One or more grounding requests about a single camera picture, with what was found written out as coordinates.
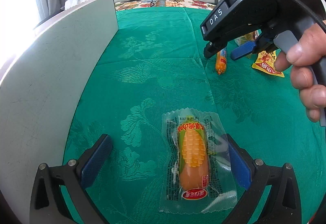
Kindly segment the right hand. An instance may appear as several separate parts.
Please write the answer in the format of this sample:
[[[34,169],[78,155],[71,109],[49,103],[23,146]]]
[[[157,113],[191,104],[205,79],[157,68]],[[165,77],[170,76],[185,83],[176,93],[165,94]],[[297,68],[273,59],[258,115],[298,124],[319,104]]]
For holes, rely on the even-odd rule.
[[[291,67],[291,83],[299,90],[300,100],[306,108],[310,121],[316,123],[325,108],[325,86],[313,84],[313,74],[309,65],[325,56],[325,32],[314,24],[305,30],[299,42],[287,53],[280,52],[274,63],[277,71]]]

